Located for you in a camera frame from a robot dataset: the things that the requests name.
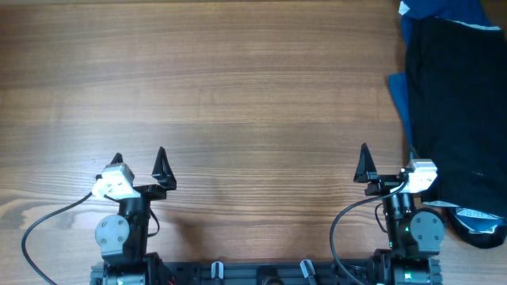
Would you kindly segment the black shorts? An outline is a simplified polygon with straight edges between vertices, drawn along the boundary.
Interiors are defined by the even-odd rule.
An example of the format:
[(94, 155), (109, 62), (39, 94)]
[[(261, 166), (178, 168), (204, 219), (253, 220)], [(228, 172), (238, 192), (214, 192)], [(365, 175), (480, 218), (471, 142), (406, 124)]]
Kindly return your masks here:
[(438, 18), (421, 22), (414, 148), (437, 167), (426, 201), (506, 215), (506, 40)]

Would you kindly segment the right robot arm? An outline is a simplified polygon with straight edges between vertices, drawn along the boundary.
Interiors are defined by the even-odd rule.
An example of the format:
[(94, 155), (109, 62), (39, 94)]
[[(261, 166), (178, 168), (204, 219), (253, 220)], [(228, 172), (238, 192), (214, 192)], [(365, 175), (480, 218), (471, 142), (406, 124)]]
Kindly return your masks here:
[(443, 283), (440, 253), (445, 226), (430, 208), (416, 208), (414, 196), (427, 190), (437, 177), (430, 159), (414, 159), (398, 174), (377, 173), (368, 146), (360, 148), (354, 181), (365, 183), (366, 196), (382, 198), (389, 249), (377, 249), (368, 260), (366, 284), (438, 285)]

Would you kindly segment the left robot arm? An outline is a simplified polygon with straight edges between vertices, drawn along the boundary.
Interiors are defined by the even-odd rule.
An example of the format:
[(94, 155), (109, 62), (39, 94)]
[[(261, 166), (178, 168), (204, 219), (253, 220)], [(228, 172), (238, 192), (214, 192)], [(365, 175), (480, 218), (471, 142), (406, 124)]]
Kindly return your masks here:
[(147, 252), (149, 223), (155, 218), (151, 203), (167, 198), (177, 188), (166, 150), (160, 147), (152, 177), (154, 184), (135, 186), (135, 175), (120, 153), (96, 178), (92, 194), (118, 203), (118, 212), (103, 218), (95, 230), (102, 265), (92, 267), (91, 284), (175, 284), (176, 276), (157, 253)]

